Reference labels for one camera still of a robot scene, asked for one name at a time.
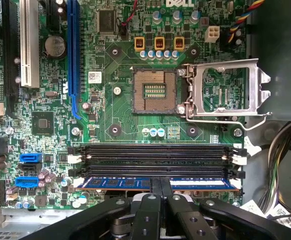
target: white pci slot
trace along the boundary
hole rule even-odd
[[[39,5],[36,0],[20,0],[21,86],[40,87]]]

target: colorful wires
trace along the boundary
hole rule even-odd
[[[122,26],[126,26],[126,25],[131,21],[131,19],[134,17],[135,12],[136,12],[136,10],[137,10],[137,5],[138,5],[138,0],[134,0],[132,13],[131,13],[131,15],[130,15],[126,20],[125,20],[125,22],[122,22],[122,23],[121,23]]]
[[[228,43],[231,43],[232,40],[235,37],[235,32],[238,30],[240,25],[246,21],[246,19],[251,15],[253,10],[257,9],[260,7],[265,0],[257,0],[254,3],[251,4],[250,7],[238,18],[238,20],[235,22],[235,24],[230,28],[230,37],[228,39]]]

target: green circuit board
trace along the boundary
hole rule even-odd
[[[60,20],[59,30],[46,26],[46,10],[39,6],[39,78],[40,88],[21,87],[14,105],[17,118],[6,115],[0,117],[0,136],[8,137],[7,168],[0,171],[0,180],[6,180],[6,186],[12,186],[16,176],[23,173],[18,169],[21,153],[43,153],[42,167],[57,173],[59,177],[67,175],[72,164],[63,162],[67,147],[82,144],[243,144],[244,137],[235,137],[235,126],[220,124],[195,124],[198,134],[187,134],[190,123],[178,114],[136,113],[133,111],[134,70],[176,71],[182,64],[202,64],[223,62],[246,58],[245,30],[242,29],[242,44],[223,50],[221,42],[205,42],[208,26],[220,26],[228,29],[246,7],[246,0],[234,0],[234,10],[229,13],[226,0],[192,1],[191,7],[167,7],[165,0],[138,0],[137,10],[126,28],[126,35],[119,33],[120,23],[127,19],[133,9],[134,0],[79,0],[80,4],[80,84],[77,107],[81,119],[72,114],[72,102],[68,95],[68,57],[51,59],[45,54],[45,43],[50,36],[59,36],[67,41],[68,25],[66,19]],[[175,24],[174,11],[182,12],[182,20]],[[199,10],[198,23],[190,22],[193,10]],[[111,12],[114,19],[114,31],[100,32],[102,14]],[[159,11],[162,20],[154,24],[153,12]],[[184,50],[177,59],[141,59],[135,50],[135,38],[144,37],[145,50],[154,50],[155,37],[171,39],[165,50],[174,50],[174,38],[184,37]],[[0,40],[0,103],[5,103],[3,95],[3,58]],[[203,102],[204,109],[212,112],[218,107],[240,109],[245,105],[246,70],[233,69],[218,73],[209,69],[204,73]],[[187,84],[181,77],[176,78],[176,102],[181,104],[187,98]],[[47,92],[56,92],[47,96]],[[89,103],[89,110],[83,104]],[[120,126],[120,135],[109,131],[112,125]],[[78,128],[78,135],[72,129]],[[164,129],[163,137],[152,137],[144,129]],[[35,196],[47,196],[47,204],[34,208],[71,209],[71,202],[81,193],[80,190],[68,192],[66,205],[61,204],[62,188],[60,182],[45,188],[37,188]],[[103,201],[104,192],[90,192],[87,207]],[[240,194],[218,193],[227,202],[241,202]],[[14,208],[15,201],[3,208]]]

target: motherboard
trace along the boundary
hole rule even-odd
[[[189,66],[247,58],[245,28],[227,42],[246,7],[0,0],[0,206],[85,209],[149,191],[155,175],[193,199],[240,205],[244,133],[213,121],[243,124],[244,116],[190,122],[185,112],[194,97]],[[202,74],[206,113],[245,107],[246,68]],[[129,168],[141,164],[152,168]]]

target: wire bundle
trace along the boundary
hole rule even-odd
[[[235,24],[230,28],[230,37],[228,40],[228,43],[231,43],[231,41],[234,39],[235,37],[235,32],[238,30],[238,28],[240,27],[240,25],[242,23],[244,23],[246,21],[246,19],[251,15],[251,13],[257,9],[258,7],[260,7],[263,3],[265,2],[265,0],[257,0],[254,3],[251,4],[250,7],[248,7],[248,9],[238,18],[238,20],[235,22]]]

